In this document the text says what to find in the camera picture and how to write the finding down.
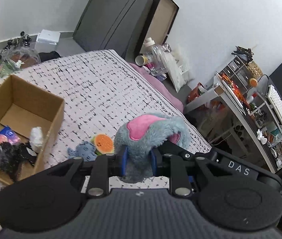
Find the grey pink plush toy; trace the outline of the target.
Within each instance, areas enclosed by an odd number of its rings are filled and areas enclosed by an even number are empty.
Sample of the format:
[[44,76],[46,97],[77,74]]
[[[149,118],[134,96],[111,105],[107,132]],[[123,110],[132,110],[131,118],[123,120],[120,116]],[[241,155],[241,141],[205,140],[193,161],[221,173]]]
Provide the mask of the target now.
[[187,149],[191,136],[183,118],[160,113],[140,115],[123,124],[114,137],[114,151],[127,147],[126,171],[121,181],[143,182],[153,176],[149,153],[164,142]]

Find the white foam box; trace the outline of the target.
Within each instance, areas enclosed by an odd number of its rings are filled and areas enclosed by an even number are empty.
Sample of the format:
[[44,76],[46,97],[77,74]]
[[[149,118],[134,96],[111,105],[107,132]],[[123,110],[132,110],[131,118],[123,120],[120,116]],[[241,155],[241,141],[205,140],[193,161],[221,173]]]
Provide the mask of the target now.
[[60,40],[61,33],[43,29],[38,35],[34,49],[38,52],[55,51]]

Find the white item in plastic bag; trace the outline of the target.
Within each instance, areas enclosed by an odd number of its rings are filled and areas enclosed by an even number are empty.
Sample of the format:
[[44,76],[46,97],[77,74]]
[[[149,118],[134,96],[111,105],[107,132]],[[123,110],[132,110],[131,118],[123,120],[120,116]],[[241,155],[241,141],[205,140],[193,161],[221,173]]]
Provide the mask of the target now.
[[39,153],[43,145],[43,132],[41,127],[34,127],[31,130],[29,144],[33,151]]

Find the blue denim octopus patch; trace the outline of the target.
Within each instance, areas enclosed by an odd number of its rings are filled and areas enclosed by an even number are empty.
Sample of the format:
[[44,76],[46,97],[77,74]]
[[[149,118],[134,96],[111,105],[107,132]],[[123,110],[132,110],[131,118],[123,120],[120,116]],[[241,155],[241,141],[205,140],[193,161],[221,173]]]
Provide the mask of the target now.
[[94,161],[97,158],[96,147],[89,141],[83,141],[75,149],[67,149],[68,157],[81,157],[84,161]]

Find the white desk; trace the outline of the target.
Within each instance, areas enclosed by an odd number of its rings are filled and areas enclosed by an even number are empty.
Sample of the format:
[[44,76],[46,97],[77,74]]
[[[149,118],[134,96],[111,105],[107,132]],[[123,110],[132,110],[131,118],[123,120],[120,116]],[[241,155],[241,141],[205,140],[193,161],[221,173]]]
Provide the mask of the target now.
[[259,153],[262,155],[262,158],[266,162],[269,170],[272,173],[275,173],[280,168],[282,168],[282,165],[277,165],[273,154],[270,151],[270,147],[267,144],[262,145],[262,143],[257,139],[257,130],[255,128],[255,123],[250,118],[249,114],[246,111],[246,108],[237,104],[237,97],[230,94],[228,86],[224,84],[223,79],[218,73],[215,73],[215,75],[213,76],[212,87],[184,107],[184,114],[190,114],[190,112],[201,107],[202,105],[209,104],[209,102],[214,99],[222,100],[240,121],[240,123],[244,126],[245,130],[253,141],[253,144],[258,149]]

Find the pink blanket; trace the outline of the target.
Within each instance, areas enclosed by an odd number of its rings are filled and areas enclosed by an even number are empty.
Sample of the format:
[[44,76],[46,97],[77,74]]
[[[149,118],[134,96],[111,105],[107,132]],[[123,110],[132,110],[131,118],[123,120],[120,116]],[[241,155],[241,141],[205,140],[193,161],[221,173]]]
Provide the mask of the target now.
[[183,113],[184,105],[183,103],[174,97],[165,85],[160,82],[156,77],[153,77],[143,67],[137,66],[136,64],[129,63],[130,66],[134,68],[141,76],[143,76],[159,93],[161,93],[176,109]]

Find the clear plastic jar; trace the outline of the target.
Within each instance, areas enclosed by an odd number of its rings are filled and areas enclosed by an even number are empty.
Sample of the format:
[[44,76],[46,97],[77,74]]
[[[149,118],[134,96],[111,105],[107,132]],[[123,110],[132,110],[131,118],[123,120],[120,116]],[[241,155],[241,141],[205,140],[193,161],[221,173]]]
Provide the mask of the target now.
[[166,74],[168,72],[166,66],[167,62],[161,45],[156,44],[155,41],[149,37],[145,39],[143,46],[144,52],[141,55],[143,58],[142,65],[147,67],[150,74],[155,77]]

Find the cardboard box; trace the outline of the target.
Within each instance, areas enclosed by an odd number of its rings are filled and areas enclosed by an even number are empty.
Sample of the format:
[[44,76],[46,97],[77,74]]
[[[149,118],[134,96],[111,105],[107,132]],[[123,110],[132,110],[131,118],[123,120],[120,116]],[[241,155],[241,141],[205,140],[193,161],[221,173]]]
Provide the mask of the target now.
[[[0,130],[9,126],[23,142],[30,138],[34,127],[41,127],[43,145],[34,165],[24,163],[17,176],[25,179],[42,171],[45,160],[52,151],[54,142],[63,122],[65,101],[39,88],[16,75],[9,76],[0,85]],[[0,171],[0,181],[5,185],[13,183],[12,179]]]

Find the blue tissue packet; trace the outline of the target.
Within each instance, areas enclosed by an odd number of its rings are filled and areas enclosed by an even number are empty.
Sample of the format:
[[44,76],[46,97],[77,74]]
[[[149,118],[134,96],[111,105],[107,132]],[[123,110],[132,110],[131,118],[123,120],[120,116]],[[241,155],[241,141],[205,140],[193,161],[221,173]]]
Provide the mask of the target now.
[[11,145],[16,145],[21,141],[17,134],[9,127],[5,126],[0,131],[0,144],[3,142],[8,142]]

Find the white keyboard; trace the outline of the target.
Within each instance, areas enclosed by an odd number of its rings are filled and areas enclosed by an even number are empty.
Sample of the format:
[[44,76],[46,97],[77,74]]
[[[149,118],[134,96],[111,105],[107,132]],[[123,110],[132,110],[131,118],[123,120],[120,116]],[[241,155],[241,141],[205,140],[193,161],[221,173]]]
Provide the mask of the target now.
[[282,100],[273,85],[269,85],[267,98],[282,124]]

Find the black item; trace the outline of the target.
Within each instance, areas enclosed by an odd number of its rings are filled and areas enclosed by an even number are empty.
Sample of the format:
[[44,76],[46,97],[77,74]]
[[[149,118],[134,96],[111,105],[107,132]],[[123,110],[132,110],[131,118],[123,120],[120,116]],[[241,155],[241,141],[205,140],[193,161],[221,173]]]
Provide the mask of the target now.
[[37,152],[31,148],[29,142],[18,144],[2,142],[0,144],[0,171],[6,173],[15,182],[20,173],[20,165],[28,161],[34,166],[37,156]]

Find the small drawer organizer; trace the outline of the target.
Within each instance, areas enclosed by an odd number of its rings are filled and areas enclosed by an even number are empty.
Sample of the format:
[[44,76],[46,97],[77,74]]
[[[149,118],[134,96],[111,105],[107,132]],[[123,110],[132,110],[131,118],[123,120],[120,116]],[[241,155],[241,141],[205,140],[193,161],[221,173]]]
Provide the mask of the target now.
[[263,73],[254,61],[246,64],[240,57],[234,56],[225,68],[219,72],[219,75],[230,78],[241,92],[247,92],[252,88],[250,79],[254,78],[258,81],[263,76]]

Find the white pillow bag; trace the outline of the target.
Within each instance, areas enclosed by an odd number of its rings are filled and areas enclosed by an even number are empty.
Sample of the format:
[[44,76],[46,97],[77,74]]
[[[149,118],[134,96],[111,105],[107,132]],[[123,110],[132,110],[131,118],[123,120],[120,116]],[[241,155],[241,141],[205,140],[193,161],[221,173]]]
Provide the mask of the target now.
[[168,75],[174,89],[179,92],[184,85],[194,79],[193,70],[179,48],[172,48],[168,43],[164,43],[162,47],[165,52]]

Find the burger plush toy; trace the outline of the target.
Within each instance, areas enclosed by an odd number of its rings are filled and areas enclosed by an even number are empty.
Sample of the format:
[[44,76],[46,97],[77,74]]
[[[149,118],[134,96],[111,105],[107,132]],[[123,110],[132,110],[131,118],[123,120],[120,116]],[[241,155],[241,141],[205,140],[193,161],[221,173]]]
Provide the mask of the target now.
[[97,134],[91,140],[91,143],[96,147],[96,155],[103,155],[114,152],[113,140],[105,134]]

